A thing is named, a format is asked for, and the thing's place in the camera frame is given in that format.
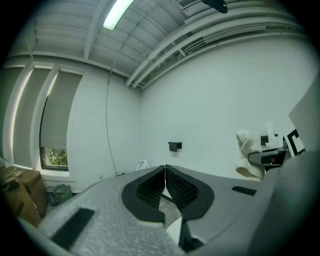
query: ceiling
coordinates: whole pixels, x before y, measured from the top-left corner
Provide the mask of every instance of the ceiling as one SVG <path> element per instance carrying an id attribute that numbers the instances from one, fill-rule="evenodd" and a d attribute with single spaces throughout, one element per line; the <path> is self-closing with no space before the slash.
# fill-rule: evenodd
<path id="1" fill-rule="evenodd" d="M 261 0 L 135 0 L 114 30 L 103 22 L 115 0 L 53 0 L 26 24 L 9 57 L 53 56 L 89 63 L 144 88 L 183 61 L 239 37 L 303 36 L 294 17 Z"/>

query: ceiling light fixture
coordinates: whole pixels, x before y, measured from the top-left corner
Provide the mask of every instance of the ceiling light fixture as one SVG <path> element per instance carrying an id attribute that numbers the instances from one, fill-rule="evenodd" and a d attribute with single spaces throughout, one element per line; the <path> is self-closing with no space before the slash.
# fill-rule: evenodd
<path id="1" fill-rule="evenodd" d="M 117 0 L 106 17 L 103 27 L 108 30 L 113 30 L 133 1 L 134 0 Z"/>

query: roller shade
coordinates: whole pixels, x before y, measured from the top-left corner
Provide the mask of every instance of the roller shade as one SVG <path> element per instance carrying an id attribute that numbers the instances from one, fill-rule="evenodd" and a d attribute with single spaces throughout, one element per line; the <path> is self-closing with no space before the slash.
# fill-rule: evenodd
<path id="1" fill-rule="evenodd" d="M 22 67 L 4 68 L 0 72 L 0 157 L 3 154 L 3 132 L 7 105 L 11 92 L 22 71 Z"/>
<path id="2" fill-rule="evenodd" d="M 32 167 L 30 159 L 31 122 L 40 90 L 49 72 L 50 69 L 35 68 L 22 92 L 13 130 L 13 159 L 16 165 Z"/>
<path id="3" fill-rule="evenodd" d="M 60 71 L 47 98 L 40 132 L 44 148 L 67 149 L 70 110 L 82 76 Z"/>

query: floor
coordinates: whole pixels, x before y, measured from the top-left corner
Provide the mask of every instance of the floor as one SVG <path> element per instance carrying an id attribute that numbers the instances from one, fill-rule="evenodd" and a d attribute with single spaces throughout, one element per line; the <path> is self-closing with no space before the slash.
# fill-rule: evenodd
<path id="1" fill-rule="evenodd" d="M 46 215 L 49 215 L 55 208 L 56 206 L 51 206 L 48 203 Z M 161 197 L 160 200 L 159 210 L 165 214 L 165 229 L 167 229 L 173 222 L 181 217 L 181 212 L 178 210 L 177 206 L 163 197 Z"/>

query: white wall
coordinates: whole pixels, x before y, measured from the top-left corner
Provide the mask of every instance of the white wall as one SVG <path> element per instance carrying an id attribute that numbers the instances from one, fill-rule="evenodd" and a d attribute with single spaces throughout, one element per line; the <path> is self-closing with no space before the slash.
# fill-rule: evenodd
<path id="1" fill-rule="evenodd" d="M 13 58 L 7 65 L 14 66 L 24 61 L 28 59 Z M 139 145 L 141 89 L 126 87 L 124 77 L 112 74 L 107 96 L 107 70 L 61 58 L 36 57 L 33 61 L 36 67 L 53 64 L 70 72 L 83 73 L 68 122 L 67 157 L 71 176 L 59 176 L 66 173 L 63 171 L 42 170 L 45 185 L 63 183 L 70 185 L 73 192 L 80 192 L 100 181 L 101 177 L 114 177 L 115 168 L 121 173 L 136 170 L 142 159 Z M 115 168 L 108 144 L 106 118 Z M 31 152 L 32 155 L 39 158 L 37 153 Z"/>
<path id="2" fill-rule="evenodd" d="M 258 136 L 270 121 L 280 138 L 289 134 L 288 114 L 315 78 L 317 58 L 307 41 L 278 37 L 217 48 L 171 70 L 142 92 L 144 158 L 242 178 L 236 132 Z M 182 150 L 170 152 L 168 142 Z"/>
<path id="3" fill-rule="evenodd" d="M 111 75 L 107 101 L 109 142 L 118 174 L 135 171 L 138 162 L 142 160 L 140 147 L 142 90 L 123 84 L 124 79 L 121 76 Z"/>

